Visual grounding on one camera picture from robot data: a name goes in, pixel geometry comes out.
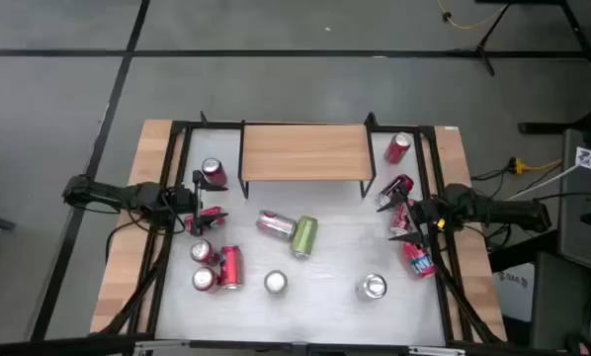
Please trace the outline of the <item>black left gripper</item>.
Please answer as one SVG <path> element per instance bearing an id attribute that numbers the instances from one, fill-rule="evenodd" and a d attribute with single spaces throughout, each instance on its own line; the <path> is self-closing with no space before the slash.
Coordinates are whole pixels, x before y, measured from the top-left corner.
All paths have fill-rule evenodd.
<path id="1" fill-rule="evenodd" d="M 180 228 L 174 233 L 188 231 L 192 236 L 202 236 L 206 229 L 223 227 L 228 213 L 201 216 L 203 207 L 201 190 L 227 191 L 228 188 L 211 182 L 200 170 L 193 171 L 192 183 L 193 190 L 181 185 L 175 186 L 169 191 L 175 226 Z"/>

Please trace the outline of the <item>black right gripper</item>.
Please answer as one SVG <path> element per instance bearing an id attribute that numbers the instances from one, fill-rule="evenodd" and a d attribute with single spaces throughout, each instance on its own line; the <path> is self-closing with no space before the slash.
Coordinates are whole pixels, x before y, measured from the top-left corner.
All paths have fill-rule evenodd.
<path id="1" fill-rule="evenodd" d="M 380 205 L 377 209 L 378 213 L 406 203 L 411 224 L 416 230 L 414 232 L 400 230 L 389 237 L 389 241 L 401 241 L 428 247 L 430 236 L 433 233 L 446 232 L 449 226 L 449 202 L 438 195 L 431 195 L 427 199 L 418 201 L 408 198 L 407 191 L 392 191 L 391 193 L 378 194 L 378 203 Z"/>

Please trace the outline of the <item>dark red Coca-Cola can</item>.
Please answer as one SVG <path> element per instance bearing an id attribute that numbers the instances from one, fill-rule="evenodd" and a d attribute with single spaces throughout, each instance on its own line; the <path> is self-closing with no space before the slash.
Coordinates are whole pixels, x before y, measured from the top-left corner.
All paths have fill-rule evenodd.
<path id="1" fill-rule="evenodd" d="M 213 157 L 206 158 L 202 162 L 202 173 L 206 179 L 214 185 L 224 187 L 227 183 L 227 176 L 222 163 Z"/>

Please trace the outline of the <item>green sparkling water can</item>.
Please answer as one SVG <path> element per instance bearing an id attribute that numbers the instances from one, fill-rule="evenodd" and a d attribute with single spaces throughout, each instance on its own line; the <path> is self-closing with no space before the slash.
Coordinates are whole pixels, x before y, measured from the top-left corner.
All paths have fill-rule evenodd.
<path id="1" fill-rule="evenodd" d="M 318 220 L 316 218 L 308 216 L 299 218 L 291 246 L 291 252 L 294 256 L 307 258 L 311 254 L 317 229 Z"/>

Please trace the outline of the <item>silver and orange sparkling can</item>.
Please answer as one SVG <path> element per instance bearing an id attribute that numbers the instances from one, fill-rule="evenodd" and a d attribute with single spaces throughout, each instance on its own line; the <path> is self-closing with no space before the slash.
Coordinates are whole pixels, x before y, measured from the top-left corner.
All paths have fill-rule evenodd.
<path id="1" fill-rule="evenodd" d="M 283 294 L 289 285 L 287 275 L 280 270 L 272 270 L 268 272 L 264 278 L 265 290 L 271 295 Z"/>

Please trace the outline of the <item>wooden shelf black metal legs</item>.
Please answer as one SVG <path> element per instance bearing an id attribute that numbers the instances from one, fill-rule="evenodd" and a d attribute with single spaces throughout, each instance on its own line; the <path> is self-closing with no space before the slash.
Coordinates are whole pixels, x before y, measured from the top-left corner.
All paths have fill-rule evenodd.
<path id="1" fill-rule="evenodd" d="M 377 178 L 372 126 L 247 123 L 240 128 L 237 179 L 252 182 L 357 182 L 365 198 Z"/>

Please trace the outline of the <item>dark red soda can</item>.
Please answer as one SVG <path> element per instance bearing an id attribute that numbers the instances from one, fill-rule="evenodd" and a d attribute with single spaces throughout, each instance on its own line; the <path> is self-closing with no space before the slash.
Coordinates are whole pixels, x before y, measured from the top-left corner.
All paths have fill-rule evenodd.
<path id="1" fill-rule="evenodd" d="M 414 181 L 406 174 L 394 177 L 377 195 L 377 202 L 380 207 L 388 204 L 396 193 L 401 191 L 409 193 L 414 186 Z"/>

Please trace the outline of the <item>silver Diet Coke can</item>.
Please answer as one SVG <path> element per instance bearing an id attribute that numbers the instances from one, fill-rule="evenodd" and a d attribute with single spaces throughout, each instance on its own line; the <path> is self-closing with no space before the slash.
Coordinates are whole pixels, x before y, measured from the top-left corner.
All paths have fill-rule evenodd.
<path id="1" fill-rule="evenodd" d="M 285 241 L 293 239 L 296 225 L 295 220 L 269 210 L 261 210 L 256 220 L 256 226 L 262 232 Z"/>
<path id="2" fill-rule="evenodd" d="M 364 275 L 355 283 L 356 297 L 364 302 L 382 299 L 387 290 L 388 286 L 385 278 L 375 273 Z"/>

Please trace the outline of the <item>white printed box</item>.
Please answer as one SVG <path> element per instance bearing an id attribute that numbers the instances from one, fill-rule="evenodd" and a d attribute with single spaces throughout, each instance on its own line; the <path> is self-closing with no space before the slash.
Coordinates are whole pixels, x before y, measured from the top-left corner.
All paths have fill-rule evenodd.
<path id="1" fill-rule="evenodd" d="M 526 263 L 493 274 L 499 305 L 504 316 L 530 322 L 532 318 L 535 266 Z"/>

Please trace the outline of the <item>black floor stand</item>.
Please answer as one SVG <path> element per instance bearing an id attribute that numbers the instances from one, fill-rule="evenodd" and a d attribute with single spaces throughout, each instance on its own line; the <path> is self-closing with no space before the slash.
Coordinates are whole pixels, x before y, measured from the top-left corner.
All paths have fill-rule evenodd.
<path id="1" fill-rule="evenodd" d="M 479 56 L 479 60 L 488 74 L 493 77 L 495 70 L 490 62 L 490 57 L 497 57 L 497 54 L 489 54 L 485 49 L 488 39 L 496 29 L 497 25 L 506 14 L 507 10 L 513 5 L 534 5 L 534 6 L 557 6 L 565 17 L 568 26 L 574 34 L 580 51 L 573 55 L 575 58 L 585 59 L 591 65 L 591 43 L 588 41 L 584 30 L 579 24 L 576 15 L 568 5 L 567 0 L 474 0 L 479 3 L 503 4 L 504 7 L 497 12 L 497 18 L 493 21 L 491 27 L 484 37 L 477 44 L 473 54 Z M 520 134 L 562 134 L 565 130 L 591 129 L 591 112 L 581 119 L 572 123 L 519 123 L 518 131 Z"/>

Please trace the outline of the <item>grey desk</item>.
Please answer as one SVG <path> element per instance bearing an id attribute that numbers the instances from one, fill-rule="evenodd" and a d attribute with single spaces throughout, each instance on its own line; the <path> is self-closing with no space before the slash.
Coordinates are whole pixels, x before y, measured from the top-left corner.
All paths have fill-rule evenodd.
<path id="1" fill-rule="evenodd" d="M 581 149 L 591 151 L 591 130 L 566 131 L 562 169 L 570 172 L 559 179 L 559 250 L 591 268 L 591 168 L 575 166 Z"/>

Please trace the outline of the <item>dark grey cabinet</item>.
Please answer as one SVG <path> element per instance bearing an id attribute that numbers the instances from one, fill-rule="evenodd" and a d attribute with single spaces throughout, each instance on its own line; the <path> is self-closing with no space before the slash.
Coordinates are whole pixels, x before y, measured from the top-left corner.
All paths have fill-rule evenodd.
<path id="1" fill-rule="evenodd" d="M 540 253 L 535 262 L 530 343 L 558 349 L 572 333 L 591 342 L 591 269 Z"/>

